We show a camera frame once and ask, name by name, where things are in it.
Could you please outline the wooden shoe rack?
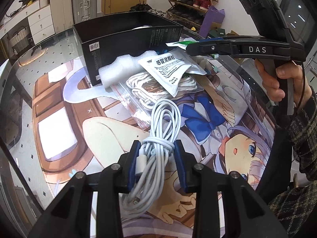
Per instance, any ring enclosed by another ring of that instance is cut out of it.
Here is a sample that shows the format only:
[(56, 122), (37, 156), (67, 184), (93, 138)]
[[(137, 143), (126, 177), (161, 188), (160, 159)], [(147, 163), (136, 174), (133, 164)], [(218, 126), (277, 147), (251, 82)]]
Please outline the wooden shoe rack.
[(168, 0), (171, 7), (166, 14), (170, 20), (178, 22), (188, 29), (198, 31), (208, 9), (219, 0)]

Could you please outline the white foam sheet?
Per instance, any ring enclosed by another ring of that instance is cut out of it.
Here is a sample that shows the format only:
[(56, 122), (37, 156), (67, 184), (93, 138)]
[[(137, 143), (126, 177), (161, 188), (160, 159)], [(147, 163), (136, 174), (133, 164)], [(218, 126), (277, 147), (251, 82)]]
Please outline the white foam sheet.
[(132, 75), (144, 71), (144, 68), (139, 64), (141, 59), (156, 56), (156, 51), (146, 51), (138, 57), (133, 57), (129, 54), (117, 57), (113, 63), (99, 68), (100, 81), (105, 89), (115, 85), (122, 80), (126, 80)]

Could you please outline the green white medicine packet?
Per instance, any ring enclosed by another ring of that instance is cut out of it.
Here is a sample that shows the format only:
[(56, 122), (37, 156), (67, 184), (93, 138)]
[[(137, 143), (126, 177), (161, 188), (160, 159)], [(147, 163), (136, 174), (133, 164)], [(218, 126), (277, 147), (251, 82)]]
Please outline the green white medicine packet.
[(171, 49), (180, 48), (182, 50), (186, 50), (187, 46), (190, 44), (197, 43), (197, 40), (182, 40), (177, 42), (167, 42), (166, 45), (170, 47)]

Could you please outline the white vanity desk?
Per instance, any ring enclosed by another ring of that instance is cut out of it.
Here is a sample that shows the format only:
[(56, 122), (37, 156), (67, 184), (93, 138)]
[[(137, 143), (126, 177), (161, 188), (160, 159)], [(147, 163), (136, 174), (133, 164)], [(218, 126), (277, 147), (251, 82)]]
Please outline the white vanity desk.
[(30, 28), (35, 45), (55, 35), (49, 0), (36, 0), (1, 27), (1, 38), (25, 19), (28, 21), (27, 26)]

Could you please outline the anime print desk mat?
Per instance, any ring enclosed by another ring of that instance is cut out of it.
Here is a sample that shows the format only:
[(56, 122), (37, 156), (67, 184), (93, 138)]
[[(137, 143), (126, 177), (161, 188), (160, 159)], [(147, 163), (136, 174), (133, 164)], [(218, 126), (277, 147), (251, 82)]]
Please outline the anime print desk mat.
[[(193, 59), (201, 66), (200, 60)], [(258, 195), (273, 157), (276, 122), (228, 56), (205, 57), (206, 75), (185, 73), (176, 97), (144, 71), (113, 87), (131, 116), (124, 121), (82, 112), (71, 128), (63, 107), (35, 107), (44, 154), (80, 144), (100, 172), (76, 171), (29, 237), (265, 237), (272, 217)], [(120, 156), (141, 142), (136, 182), (119, 193)], [(180, 187), (174, 142), (196, 158), (197, 192)]]

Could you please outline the cardboard box on floor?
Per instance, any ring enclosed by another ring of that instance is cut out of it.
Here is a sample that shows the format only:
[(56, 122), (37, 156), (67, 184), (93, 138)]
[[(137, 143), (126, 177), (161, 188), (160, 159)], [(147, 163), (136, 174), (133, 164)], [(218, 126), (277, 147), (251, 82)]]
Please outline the cardboard box on floor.
[(234, 31), (230, 31), (227, 33), (225, 29), (221, 28), (220, 23), (213, 22), (207, 36), (209, 38), (217, 38), (223, 36), (238, 36), (238, 34)]

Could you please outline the silver aluminium suitcase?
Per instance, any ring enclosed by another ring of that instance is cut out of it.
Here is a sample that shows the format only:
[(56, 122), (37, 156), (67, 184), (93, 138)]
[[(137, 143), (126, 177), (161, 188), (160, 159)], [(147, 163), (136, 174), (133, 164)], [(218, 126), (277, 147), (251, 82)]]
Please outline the silver aluminium suitcase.
[(97, 0), (72, 0), (74, 24), (97, 18)]

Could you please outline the purple bag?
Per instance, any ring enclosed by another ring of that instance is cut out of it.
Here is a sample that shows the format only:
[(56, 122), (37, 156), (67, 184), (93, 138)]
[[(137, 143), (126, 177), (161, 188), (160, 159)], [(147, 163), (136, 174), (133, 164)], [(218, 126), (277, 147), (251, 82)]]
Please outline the purple bag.
[(207, 10), (202, 25), (199, 30), (199, 35), (206, 38), (209, 31), (212, 29), (212, 24), (218, 24), (221, 26), (225, 18), (225, 10), (218, 10), (213, 5)]

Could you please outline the white grey medicine packet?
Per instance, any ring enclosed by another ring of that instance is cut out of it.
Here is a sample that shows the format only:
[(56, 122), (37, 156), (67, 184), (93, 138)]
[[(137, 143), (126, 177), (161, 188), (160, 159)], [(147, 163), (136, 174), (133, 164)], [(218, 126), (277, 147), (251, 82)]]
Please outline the white grey medicine packet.
[(199, 64), (180, 48), (169, 53), (142, 58), (138, 62), (173, 97), (176, 97), (178, 84), (185, 73), (207, 74)]

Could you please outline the woven laundry basket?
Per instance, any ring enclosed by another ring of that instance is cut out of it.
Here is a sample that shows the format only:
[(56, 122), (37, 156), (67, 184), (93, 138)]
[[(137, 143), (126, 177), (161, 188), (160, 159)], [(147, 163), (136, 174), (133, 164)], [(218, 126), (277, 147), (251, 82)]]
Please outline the woven laundry basket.
[(22, 28), (19, 32), (16, 32), (9, 40), (9, 44), (15, 55), (18, 55), (22, 50), (29, 45), (30, 32), (27, 28)]

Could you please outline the pile of shoes on floor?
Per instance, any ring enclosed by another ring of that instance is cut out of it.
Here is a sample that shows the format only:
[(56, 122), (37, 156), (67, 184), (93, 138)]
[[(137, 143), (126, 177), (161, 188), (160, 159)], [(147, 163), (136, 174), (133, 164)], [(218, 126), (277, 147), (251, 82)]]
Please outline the pile of shoes on floor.
[(135, 12), (135, 11), (148, 11), (152, 14), (156, 14), (156, 15), (162, 16), (164, 18), (169, 18), (169, 16), (167, 15), (167, 13), (165, 11), (153, 9), (148, 4), (136, 4), (136, 5), (132, 6), (130, 8), (130, 12)]

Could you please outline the beige suitcase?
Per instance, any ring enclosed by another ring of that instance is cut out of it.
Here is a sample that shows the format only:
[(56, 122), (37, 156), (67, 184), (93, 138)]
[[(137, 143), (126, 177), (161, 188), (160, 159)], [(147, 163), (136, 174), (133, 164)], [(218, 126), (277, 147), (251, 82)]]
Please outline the beige suitcase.
[(72, 0), (49, 0), (55, 33), (63, 32), (74, 25)]

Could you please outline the black cardboard storage box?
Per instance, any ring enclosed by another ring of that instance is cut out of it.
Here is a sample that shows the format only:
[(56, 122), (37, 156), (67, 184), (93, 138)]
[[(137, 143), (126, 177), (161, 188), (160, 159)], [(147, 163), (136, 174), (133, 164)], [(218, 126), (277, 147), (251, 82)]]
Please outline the black cardboard storage box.
[(77, 51), (93, 86), (101, 83), (99, 68), (126, 54), (165, 53), (166, 44), (177, 42), (182, 30), (183, 25), (149, 11), (107, 14), (73, 25)]

